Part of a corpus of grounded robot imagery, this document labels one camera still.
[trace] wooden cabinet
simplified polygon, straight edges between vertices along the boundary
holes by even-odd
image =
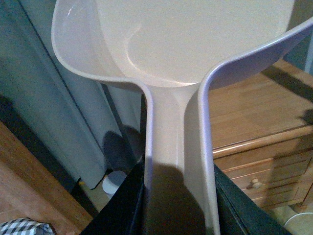
[[[209,104],[214,162],[258,206],[312,198],[312,76],[279,61]]]

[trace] checkered fabric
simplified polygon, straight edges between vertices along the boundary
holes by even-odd
[[[29,218],[14,219],[0,224],[0,235],[55,235],[48,224]]]

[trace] white cup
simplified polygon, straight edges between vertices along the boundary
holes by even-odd
[[[118,188],[124,182],[126,176],[127,175],[125,172],[117,170],[111,172],[106,177],[104,177],[104,180],[102,182],[102,189],[107,194],[109,199],[111,199],[116,193]]]

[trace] blue curtain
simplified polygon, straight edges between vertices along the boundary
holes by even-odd
[[[37,137],[77,181],[94,188],[111,167],[105,137],[139,131],[141,94],[66,70],[51,45],[54,0],[0,1],[0,95],[11,100]]]

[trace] drawer front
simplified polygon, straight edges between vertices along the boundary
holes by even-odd
[[[285,165],[273,169],[260,171],[254,174],[249,174],[242,177],[231,179],[240,189],[251,188],[251,181],[258,179],[262,184],[281,181],[283,179],[300,176],[305,173],[309,161],[302,161],[299,163]]]
[[[222,170],[228,170],[239,165],[254,163],[257,161],[280,158],[289,156],[292,153],[297,153],[313,147],[312,135],[303,136],[256,149],[241,152],[233,155],[228,155],[214,159],[214,163]]]
[[[265,197],[259,197],[253,199],[252,201],[259,207],[267,207],[270,205],[291,201],[295,198],[299,188],[294,188],[292,190],[284,191],[282,193],[269,195]]]
[[[269,189],[263,190],[263,191],[258,191],[256,193],[250,193],[250,194],[248,194],[248,196],[251,200],[262,198],[262,197],[271,197],[272,195],[275,195],[275,194],[290,192],[290,191],[294,191],[294,190],[298,191],[299,185],[300,184],[296,182],[293,184],[287,184],[287,185],[283,185],[283,186],[269,188]]]
[[[261,160],[261,161],[254,162],[251,164],[233,167],[231,169],[224,170],[224,173],[230,179],[234,179],[237,177],[265,171],[271,168],[281,167],[284,165],[291,165],[291,164],[296,164],[300,162],[307,162],[308,164],[312,154],[313,154],[313,151],[308,151],[308,152],[286,156],[286,157],[269,158],[269,159]]]
[[[267,192],[268,190],[272,188],[277,188],[279,186],[283,185],[289,185],[289,184],[295,184],[302,180],[302,176],[296,176],[272,183],[264,183],[260,188],[244,188],[242,191],[250,197],[251,194],[258,193],[258,192]]]
[[[281,187],[272,188],[263,192],[249,195],[252,201],[259,207],[272,207],[289,201],[303,201],[306,197],[310,184],[289,184]]]

